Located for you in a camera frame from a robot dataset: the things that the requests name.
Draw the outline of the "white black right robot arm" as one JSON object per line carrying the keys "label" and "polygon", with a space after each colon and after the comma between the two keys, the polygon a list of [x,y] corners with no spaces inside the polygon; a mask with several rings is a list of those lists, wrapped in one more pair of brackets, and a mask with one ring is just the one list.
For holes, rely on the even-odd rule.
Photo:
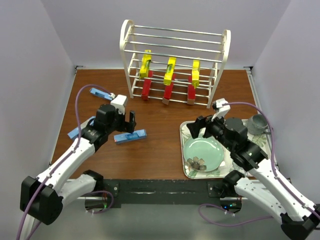
{"label": "white black right robot arm", "polygon": [[298,191],[276,168],[262,148],[248,139],[248,129],[239,118],[199,116],[187,125],[192,138],[205,129],[204,138],[214,137],[230,152],[235,164],[255,177],[264,189],[233,170],[222,180],[223,192],[249,199],[268,212],[291,240],[305,240],[320,224],[320,206]]}

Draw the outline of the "yellow toothpaste box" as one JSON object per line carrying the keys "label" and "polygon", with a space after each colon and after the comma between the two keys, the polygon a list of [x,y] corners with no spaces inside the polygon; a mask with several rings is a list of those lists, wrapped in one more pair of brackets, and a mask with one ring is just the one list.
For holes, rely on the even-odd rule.
{"label": "yellow toothpaste box", "polygon": [[191,71],[191,83],[196,89],[200,85],[200,60],[194,59]]}
{"label": "yellow toothpaste box", "polygon": [[166,71],[165,71],[164,78],[163,78],[163,84],[165,86],[169,86],[171,84],[172,77],[174,74],[175,65],[176,65],[176,58],[170,57],[168,59]]}

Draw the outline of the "red toothpaste box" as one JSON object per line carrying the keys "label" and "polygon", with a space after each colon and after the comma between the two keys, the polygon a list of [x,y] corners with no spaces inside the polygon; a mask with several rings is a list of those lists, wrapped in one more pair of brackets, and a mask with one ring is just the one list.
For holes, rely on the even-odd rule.
{"label": "red toothpaste box", "polygon": [[164,94],[163,94],[163,98],[162,98],[162,103],[165,105],[168,105],[172,96],[172,91],[173,91],[173,87],[174,87],[174,81],[175,81],[175,77],[176,74],[174,73],[172,75],[172,79],[171,79],[171,83],[170,85],[167,85],[164,88]]}
{"label": "red toothpaste box", "polygon": [[188,77],[188,86],[187,86],[187,104],[194,105],[196,100],[196,90],[192,85],[192,76]]}
{"label": "red toothpaste box", "polygon": [[142,92],[141,92],[141,98],[144,101],[147,101],[149,99],[152,77],[153,77],[153,71],[149,70],[147,76],[143,79],[144,82],[143,82],[143,87],[142,87]]}

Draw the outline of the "blue silver toothpaste box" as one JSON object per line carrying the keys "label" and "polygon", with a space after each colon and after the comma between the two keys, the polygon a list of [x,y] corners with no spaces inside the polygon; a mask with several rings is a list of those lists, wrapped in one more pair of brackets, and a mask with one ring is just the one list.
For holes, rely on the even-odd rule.
{"label": "blue silver toothpaste box", "polygon": [[[93,116],[87,119],[85,122],[81,123],[80,129],[83,130],[87,125],[92,126],[94,124],[94,119],[95,117]],[[74,141],[78,137],[78,134],[79,134],[79,128],[76,127],[73,130],[71,130],[67,135],[72,141]]]}

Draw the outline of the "light blue toothpaste box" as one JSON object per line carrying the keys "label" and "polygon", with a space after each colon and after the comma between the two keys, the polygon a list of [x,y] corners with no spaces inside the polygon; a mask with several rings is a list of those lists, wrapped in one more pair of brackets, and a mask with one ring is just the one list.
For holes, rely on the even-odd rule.
{"label": "light blue toothpaste box", "polygon": [[105,99],[105,100],[110,100],[110,101],[111,101],[111,100],[113,99],[110,94],[108,94],[107,92],[104,92],[104,91],[102,91],[102,90],[99,90],[99,89],[97,89],[97,88],[91,88],[91,89],[89,90],[89,92],[90,92],[92,95],[94,95],[94,96],[96,96],[96,97],[99,97],[99,98],[102,98],[102,99]]}

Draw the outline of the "yellow toothpaste box edge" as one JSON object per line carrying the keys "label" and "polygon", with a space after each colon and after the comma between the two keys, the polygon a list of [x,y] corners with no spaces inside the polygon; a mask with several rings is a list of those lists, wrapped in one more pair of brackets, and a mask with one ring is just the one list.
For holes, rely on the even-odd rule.
{"label": "yellow toothpaste box edge", "polygon": [[141,67],[140,67],[140,70],[139,70],[139,78],[140,79],[144,79],[144,78],[148,77],[149,69],[150,69],[150,63],[152,61],[151,52],[152,51],[150,49],[146,49],[144,51],[144,54],[143,54],[142,60],[141,60]]}

